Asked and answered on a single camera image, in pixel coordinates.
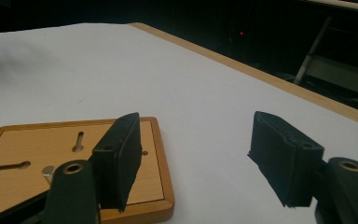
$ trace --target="table edge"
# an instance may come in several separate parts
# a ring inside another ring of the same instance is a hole
[[[206,49],[204,47],[201,47],[201,46],[191,43],[189,41],[186,41],[180,37],[170,35],[166,32],[160,31],[159,29],[156,29],[156,28],[149,26],[147,24],[140,23],[140,22],[134,22],[134,23],[130,23],[130,26],[135,27],[139,30],[145,31],[151,35],[157,36],[157,37],[164,39],[166,41],[169,41],[175,45],[181,46],[185,49],[194,51],[204,57],[207,57],[207,58],[212,59],[218,63],[224,64],[230,68],[240,71],[240,72],[244,73],[245,75],[254,77],[258,80],[268,83],[271,86],[274,86],[274,87],[279,88],[283,91],[289,92],[297,97],[300,97],[304,100],[307,100],[311,103],[319,105],[323,108],[334,111],[341,116],[344,116],[349,119],[353,119],[358,122],[358,110],[355,108],[352,108],[348,105],[344,105],[340,102],[334,101],[330,98],[322,96],[322,95],[315,93],[313,91],[306,90],[306,89],[299,87],[293,83],[290,83],[288,81],[282,80],[282,79],[274,77],[272,75],[269,75],[265,72],[255,69],[247,64],[240,63],[238,61],[230,59],[224,55],[213,52],[209,49]]]

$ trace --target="white table surface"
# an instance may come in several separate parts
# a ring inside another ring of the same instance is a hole
[[[253,115],[269,112],[358,160],[358,122],[130,25],[0,34],[0,127],[156,117],[175,194],[166,223],[315,223],[284,208],[248,157]]]

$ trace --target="keyhole slot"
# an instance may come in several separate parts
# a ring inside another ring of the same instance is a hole
[[[80,132],[77,135],[76,145],[72,147],[73,152],[81,152],[83,150],[83,146],[81,145],[81,142],[83,141],[83,136],[84,136],[83,132]]]
[[[0,171],[15,170],[15,169],[24,170],[27,169],[30,165],[31,165],[30,161],[23,161],[22,163],[18,163],[18,164],[0,165]]]

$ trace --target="wooden tray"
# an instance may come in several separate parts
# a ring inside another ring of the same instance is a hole
[[[15,125],[0,128],[0,212],[48,190],[47,166],[87,160],[114,119]],[[83,149],[74,152],[83,133]],[[141,118],[142,164],[125,212],[101,210],[103,223],[154,223],[169,219],[174,196],[155,118]]]

